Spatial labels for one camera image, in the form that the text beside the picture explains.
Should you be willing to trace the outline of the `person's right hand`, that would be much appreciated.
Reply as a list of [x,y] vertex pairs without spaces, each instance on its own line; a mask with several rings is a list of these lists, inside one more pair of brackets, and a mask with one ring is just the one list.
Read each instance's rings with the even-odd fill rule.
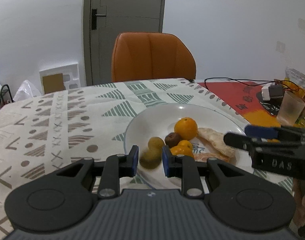
[[305,180],[293,179],[294,200],[296,210],[293,223],[298,228],[298,234],[305,237]]

